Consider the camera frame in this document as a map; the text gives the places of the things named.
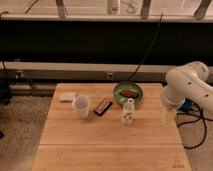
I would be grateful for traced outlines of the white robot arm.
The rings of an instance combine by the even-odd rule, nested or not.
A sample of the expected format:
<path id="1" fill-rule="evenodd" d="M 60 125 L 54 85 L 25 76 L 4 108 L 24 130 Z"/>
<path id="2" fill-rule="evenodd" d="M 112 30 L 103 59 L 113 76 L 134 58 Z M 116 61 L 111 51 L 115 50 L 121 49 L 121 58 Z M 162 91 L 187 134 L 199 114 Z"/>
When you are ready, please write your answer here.
<path id="1" fill-rule="evenodd" d="M 176 110 L 188 98 L 213 114 L 213 86 L 206 83 L 208 67 L 199 61 L 170 69 L 166 74 L 167 85 L 162 89 L 161 101 L 165 106 L 162 119 L 165 124 L 175 119 Z"/>

